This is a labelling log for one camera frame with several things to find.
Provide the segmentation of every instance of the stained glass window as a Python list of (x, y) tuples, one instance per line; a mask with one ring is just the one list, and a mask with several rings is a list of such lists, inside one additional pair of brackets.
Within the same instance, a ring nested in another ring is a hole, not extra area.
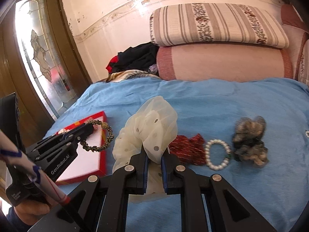
[(77, 100), (77, 96), (50, 36), (44, 0), (17, 2), (15, 27), (18, 46), (30, 81), (42, 103), (56, 120)]

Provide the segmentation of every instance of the dark blue sleeve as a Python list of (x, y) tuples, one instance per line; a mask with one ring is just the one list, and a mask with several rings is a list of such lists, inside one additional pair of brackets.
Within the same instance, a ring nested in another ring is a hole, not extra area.
[(13, 207), (9, 209), (9, 213), (7, 214), (7, 220), (14, 228), (16, 228), (18, 232), (27, 232), (31, 228), (31, 226), (23, 223), (19, 219)]

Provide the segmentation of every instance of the bed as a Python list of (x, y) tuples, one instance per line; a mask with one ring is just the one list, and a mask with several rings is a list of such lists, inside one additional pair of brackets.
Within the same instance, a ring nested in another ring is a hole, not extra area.
[[(161, 95), (178, 114), (179, 134), (200, 133), (231, 144), (241, 117), (260, 115), (267, 122), (263, 141), (270, 162), (262, 169), (231, 160), (219, 173), (255, 207), (277, 231), (289, 231), (309, 200), (309, 90), (287, 78), (247, 83), (218, 79), (164, 81), (136, 78), (119, 83), (91, 85), (46, 134), (51, 135), (78, 119), (104, 110), (117, 135), (127, 119), (149, 98)], [(212, 151), (214, 163), (224, 152)], [(112, 145), (107, 150), (107, 172), (114, 164)], [(214, 173), (206, 166), (191, 166), (199, 174)], [(64, 186), (71, 191), (74, 185)], [(180, 197), (139, 204), (129, 203), (127, 231), (180, 231)]]

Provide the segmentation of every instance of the wall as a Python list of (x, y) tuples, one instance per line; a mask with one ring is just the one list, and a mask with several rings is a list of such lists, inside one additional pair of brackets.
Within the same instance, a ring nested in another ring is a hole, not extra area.
[(193, 2), (244, 3), (267, 9), (280, 20), (278, 0), (63, 0), (70, 29), (94, 82), (108, 75), (105, 66), (117, 52), (150, 40), (149, 16), (155, 9)]

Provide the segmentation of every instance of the silver bolt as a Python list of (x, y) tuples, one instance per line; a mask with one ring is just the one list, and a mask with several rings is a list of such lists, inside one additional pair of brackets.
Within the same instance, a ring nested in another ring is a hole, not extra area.
[(222, 180), (222, 177), (221, 177), (220, 174), (214, 174), (214, 175), (213, 175), (213, 180), (214, 180), (214, 181), (220, 181), (220, 180)]
[(90, 175), (90, 176), (88, 177), (88, 181), (89, 181), (89, 182), (96, 182), (97, 179), (98, 179), (98, 177), (97, 177), (96, 175)]
[(131, 172), (131, 171), (134, 170), (134, 166), (132, 166), (132, 165), (127, 165), (127, 166), (125, 166), (125, 170), (128, 171), (128, 172)]
[(178, 165), (178, 166), (176, 167), (176, 170), (179, 171), (179, 172), (183, 172), (183, 171), (186, 170), (186, 167), (183, 166), (183, 165)]

